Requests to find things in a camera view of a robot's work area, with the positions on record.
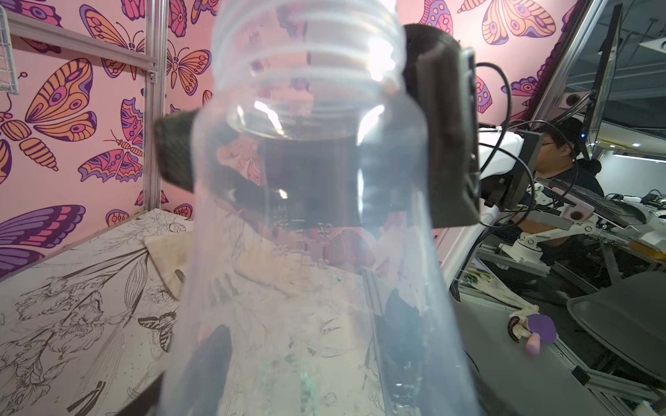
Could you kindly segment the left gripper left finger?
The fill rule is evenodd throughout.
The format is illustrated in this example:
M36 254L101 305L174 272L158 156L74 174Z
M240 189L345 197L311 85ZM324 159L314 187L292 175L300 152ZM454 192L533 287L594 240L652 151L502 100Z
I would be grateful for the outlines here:
M164 383L160 375L119 415L216 415L222 402L232 360L232 335L220 325L194 351L178 380Z

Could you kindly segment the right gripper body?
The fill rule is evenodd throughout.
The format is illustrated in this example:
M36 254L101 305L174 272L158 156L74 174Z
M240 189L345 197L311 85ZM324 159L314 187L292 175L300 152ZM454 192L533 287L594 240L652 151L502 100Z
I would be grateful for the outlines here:
M367 135L358 120L327 110L298 119L275 138L214 128L201 161L192 156L196 111L156 121L155 145L166 182L194 190L197 168L214 196L253 215L285 209L307 226L377 227L411 209L421 192L434 229L480 219L473 51L440 29L409 24L407 91L386 106Z

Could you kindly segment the clear baby bottle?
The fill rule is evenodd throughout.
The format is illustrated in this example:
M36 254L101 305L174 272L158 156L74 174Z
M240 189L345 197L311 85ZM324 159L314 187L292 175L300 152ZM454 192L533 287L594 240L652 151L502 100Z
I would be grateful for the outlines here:
M477 415L392 1L227 1L160 415Z

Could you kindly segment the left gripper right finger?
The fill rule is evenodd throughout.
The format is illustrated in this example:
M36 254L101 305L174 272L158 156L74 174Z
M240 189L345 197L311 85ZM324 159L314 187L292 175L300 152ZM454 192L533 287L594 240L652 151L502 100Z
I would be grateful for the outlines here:
M427 320L393 289L374 316L376 358L391 415L518 415L473 368L467 352L449 355Z

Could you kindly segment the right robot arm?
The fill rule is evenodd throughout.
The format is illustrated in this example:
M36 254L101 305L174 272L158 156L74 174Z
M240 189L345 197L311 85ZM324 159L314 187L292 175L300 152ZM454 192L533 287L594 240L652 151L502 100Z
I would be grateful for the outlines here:
M473 69L472 53L442 29L405 26L407 92L419 105L428 130L428 201L444 277L454 280L475 254L486 232L480 220L513 206L532 187L537 133L519 135L509 126L472 129L471 97L463 90ZM215 180L216 194L233 206L283 206L293 219L303 212L297 199L328 197L336 178L329 161L317 161L305 146L281 140L279 149L260 149L244 135L226 140L208 156L238 157L247 146L247 167L230 180Z

